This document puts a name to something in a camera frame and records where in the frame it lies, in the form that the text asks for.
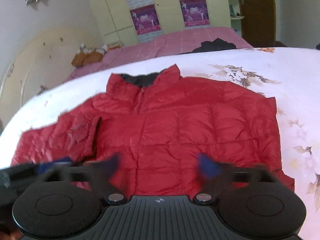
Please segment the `cream headboard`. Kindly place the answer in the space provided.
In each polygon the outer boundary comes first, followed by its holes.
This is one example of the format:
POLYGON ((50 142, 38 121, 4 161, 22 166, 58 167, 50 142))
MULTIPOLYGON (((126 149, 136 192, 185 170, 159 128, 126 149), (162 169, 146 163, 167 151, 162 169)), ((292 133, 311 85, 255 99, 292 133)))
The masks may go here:
POLYGON ((71 74, 71 61, 85 34, 77 29, 45 31, 14 59, 1 84, 3 125, 31 98, 60 85, 71 74))

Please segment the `white floral bed quilt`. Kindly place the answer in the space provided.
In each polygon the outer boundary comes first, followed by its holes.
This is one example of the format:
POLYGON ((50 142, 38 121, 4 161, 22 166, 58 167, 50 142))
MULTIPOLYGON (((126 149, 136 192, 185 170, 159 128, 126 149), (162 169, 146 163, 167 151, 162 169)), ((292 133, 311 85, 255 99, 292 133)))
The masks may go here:
POLYGON ((302 48, 228 50, 159 57, 99 71, 69 81, 29 100, 1 135, 1 167, 8 167, 22 132, 54 123, 61 113, 106 89, 113 73, 159 72, 176 64, 183 76, 239 84, 277 102, 284 172, 294 178, 295 192, 307 209, 299 233, 319 239, 319 51, 302 48))

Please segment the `cream wardrobe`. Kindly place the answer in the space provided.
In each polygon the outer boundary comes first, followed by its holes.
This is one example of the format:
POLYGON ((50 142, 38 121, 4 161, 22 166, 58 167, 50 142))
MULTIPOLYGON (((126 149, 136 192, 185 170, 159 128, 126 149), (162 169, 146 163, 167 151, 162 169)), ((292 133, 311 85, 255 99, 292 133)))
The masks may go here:
MULTIPOLYGON (((121 41, 126 46, 132 46, 149 42, 162 34, 198 29, 184 26, 180 0, 89 0, 89 2, 105 44, 121 41), (138 36, 130 10, 151 4, 155 5, 161 30, 138 36)), ((228 0, 206 0, 206 3, 210 20, 210 26, 207 27, 232 26, 228 0)))

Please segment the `red puffer jacket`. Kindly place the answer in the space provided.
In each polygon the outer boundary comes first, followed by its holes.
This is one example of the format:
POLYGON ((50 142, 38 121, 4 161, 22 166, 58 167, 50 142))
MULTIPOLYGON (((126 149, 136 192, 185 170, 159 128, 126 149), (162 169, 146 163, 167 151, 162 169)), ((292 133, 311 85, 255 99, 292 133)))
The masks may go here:
POLYGON ((182 77, 178 66, 148 76, 112 74, 106 91, 24 132, 12 165, 120 154, 111 183, 131 195, 195 195, 199 154, 238 167, 265 164, 289 189, 274 98, 227 81, 182 77))

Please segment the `orange patterned pillow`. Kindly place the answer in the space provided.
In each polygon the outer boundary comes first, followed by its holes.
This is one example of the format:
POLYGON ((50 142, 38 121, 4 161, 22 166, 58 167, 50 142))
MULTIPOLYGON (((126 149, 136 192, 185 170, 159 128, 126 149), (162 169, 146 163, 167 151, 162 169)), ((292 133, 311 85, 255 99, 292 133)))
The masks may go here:
POLYGON ((90 53, 80 52, 76 54, 71 62, 72 66, 75 68, 81 68, 88 64, 97 63, 102 61, 104 55, 97 51, 90 53))

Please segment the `brown wooden door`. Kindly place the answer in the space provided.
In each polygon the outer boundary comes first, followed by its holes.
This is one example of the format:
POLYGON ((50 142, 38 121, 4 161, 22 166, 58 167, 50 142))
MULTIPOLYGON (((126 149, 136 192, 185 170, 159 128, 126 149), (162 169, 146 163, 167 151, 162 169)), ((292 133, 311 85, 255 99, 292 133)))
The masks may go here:
POLYGON ((242 37, 250 45, 272 47, 276 40, 274 0, 239 0, 242 37))

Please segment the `black garment on bed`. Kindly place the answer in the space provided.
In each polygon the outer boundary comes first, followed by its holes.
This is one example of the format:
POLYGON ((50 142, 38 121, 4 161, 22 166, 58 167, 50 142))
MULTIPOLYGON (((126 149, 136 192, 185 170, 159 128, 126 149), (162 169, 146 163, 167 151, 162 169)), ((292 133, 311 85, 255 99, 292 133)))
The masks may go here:
POLYGON ((233 43, 228 43, 220 38, 214 41, 204 41, 201 46, 194 49, 192 53, 205 53, 211 51, 223 51, 223 50, 233 50, 236 49, 236 45, 233 43))

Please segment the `lower left purple poster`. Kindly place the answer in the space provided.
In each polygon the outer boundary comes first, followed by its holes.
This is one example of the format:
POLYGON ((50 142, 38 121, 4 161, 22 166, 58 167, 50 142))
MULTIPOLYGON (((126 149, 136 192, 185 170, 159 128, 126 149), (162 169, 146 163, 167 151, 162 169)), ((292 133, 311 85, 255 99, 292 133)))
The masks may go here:
POLYGON ((130 14, 138 36, 161 30, 154 4, 130 10, 130 14))

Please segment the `lower right purple poster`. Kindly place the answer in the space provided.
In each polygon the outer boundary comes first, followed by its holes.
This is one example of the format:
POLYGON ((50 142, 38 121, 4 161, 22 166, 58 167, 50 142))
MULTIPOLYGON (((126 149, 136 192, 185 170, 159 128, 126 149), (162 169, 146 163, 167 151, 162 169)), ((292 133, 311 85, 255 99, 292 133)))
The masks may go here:
POLYGON ((186 28, 210 26, 206 0, 180 0, 180 6, 186 28))

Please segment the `pink bed sheet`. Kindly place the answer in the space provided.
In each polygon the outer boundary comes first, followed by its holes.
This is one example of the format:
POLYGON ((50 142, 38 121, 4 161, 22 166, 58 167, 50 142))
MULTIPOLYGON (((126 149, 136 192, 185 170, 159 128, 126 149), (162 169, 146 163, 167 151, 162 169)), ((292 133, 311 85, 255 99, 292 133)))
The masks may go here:
POLYGON ((201 46, 202 42, 213 42, 217 38, 232 43, 238 49, 253 48, 241 38, 232 28, 209 27, 187 29, 154 38, 150 42, 135 46, 121 47, 108 51, 100 62, 92 63, 73 70, 66 81, 122 66, 124 64, 144 61, 157 57, 188 53, 201 46))

